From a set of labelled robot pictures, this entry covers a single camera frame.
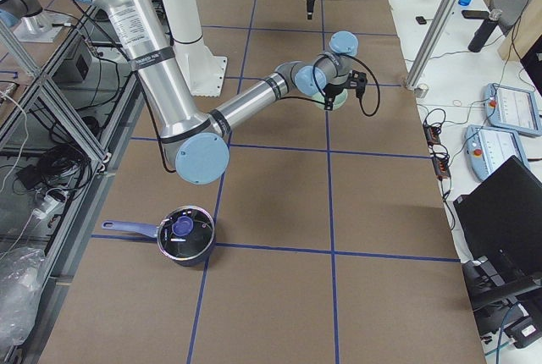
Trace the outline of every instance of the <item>black monitor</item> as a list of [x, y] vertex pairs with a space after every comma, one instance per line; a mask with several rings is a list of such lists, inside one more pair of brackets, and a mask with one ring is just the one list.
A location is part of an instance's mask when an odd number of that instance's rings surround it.
[[[542, 183], [511, 157], [470, 195], [454, 201], [468, 248], [510, 283], [542, 272]], [[542, 289], [517, 297], [542, 330]]]

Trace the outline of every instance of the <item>plastic bag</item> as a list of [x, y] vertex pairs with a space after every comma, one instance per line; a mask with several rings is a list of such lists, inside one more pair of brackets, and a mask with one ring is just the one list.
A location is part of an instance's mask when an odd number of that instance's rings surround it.
[[22, 345], [34, 327], [41, 296], [43, 250], [21, 247], [0, 260], [0, 350]]

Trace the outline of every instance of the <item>white desk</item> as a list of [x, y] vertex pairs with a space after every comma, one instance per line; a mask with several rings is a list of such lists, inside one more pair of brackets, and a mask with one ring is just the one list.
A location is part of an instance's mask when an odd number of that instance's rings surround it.
[[[429, 29], [429, 22], [426, 25], [419, 25], [415, 20], [416, 16], [422, 15], [426, 19], [432, 19], [440, 4], [440, 0], [389, 0], [392, 14], [397, 29], [397, 35], [401, 39], [401, 49], [406, 60], [408, 69], [412, 66], [412, 60], [416, 57], [423, 38]], [[483, 0], [473, 0], [467, 7], [456, 5], [456, 9], [449, 18], [445, 31], [441, 36], [432, 57], [438, 57], [445, 52], [467, 51], [467, 45], [473, 38], [474, 32], [480, 26], [482, 20], [464, 19], [461, 11], [463, 9], [487, 10]], [[429, 60], [420, 82], [429, 85], [429, 92], [424, 99], [418, 99], [420, 119], [423, 120], [428, 112], [435, 108], [442, 108], [446, 111], [446, 120], [453, 122], [468, 122], [463, 125], [445, 124], [440, 140], [447, 147], [451, 156], [458, 153], [464, 143], [465, 130], [470, 124], [481, 125], [485, 121], [483, 103], [473, 102], [482, 100], [484, 88], [492, 82], [510, 85], [523, 89], [533, 87], [520, 80], [519, 72], [523, 66], [519, 62], [508, 62], [499, 56], [497, 49], [504, 41], [501, 31], [497, 28], [489, 38], [488, 44], [499, 38], [495, 44], [487, 46], [481, 52], [462, 52], [453, 55], [446, 55], [442, 58]], [[522, 78], [530, 82], [525, 72]], [[539, 109], [542, 109], [542, 100], [537, 96]], [[443, 113], [435, 112], [429, 118], [429, 123], [442, 121]], [[521, 136], [523, 148], [529, 158], [542, 157], [542, 138], [528, 138]], [[542, 163], [531, 163], [531, 170], [542, 180]], [[451, 165], [451, 194], [449, 203], [459, 195], [472, 192], [478, 185], [471, 170], [467, 155], [460, 151], [454, 158]], [[444, 181], [444, 188], [447, 190], [450, 182]], [[462, 235], [459, 223], [454, 229], [454, 240], [456, 250], [462, 261], [470, 257], [470, 253]], [[484, 349], [490, 351], [496, 347], [496, 340]], [[528, 348], [518, 350], [513, 346], [507, 346], [501, 350], [501, 364], [535, 364], [539, 363], [542, 356], [542, 341], [537, 341]], [[495, 354], [487, 356], [488, 363], [495, 362]]]

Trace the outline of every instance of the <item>blue pot handle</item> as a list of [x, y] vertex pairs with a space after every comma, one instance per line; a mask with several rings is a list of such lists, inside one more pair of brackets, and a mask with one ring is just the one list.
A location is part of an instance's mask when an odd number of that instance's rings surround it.
[[121, 222], [119, 220], [106, 220], [102, 223], [102, 229], [112, 231], [130, 231], [139, 233], [156, 239], [158, 236], [158, 227], [147, 223]]

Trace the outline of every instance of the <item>black phone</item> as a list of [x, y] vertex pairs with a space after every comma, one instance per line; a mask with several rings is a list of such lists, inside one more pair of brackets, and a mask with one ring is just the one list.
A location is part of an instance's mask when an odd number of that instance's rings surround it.
[[483, 10], [462, 10], [461, 14], [466, 19], [487, 19], [489, 17], [489, 12]]

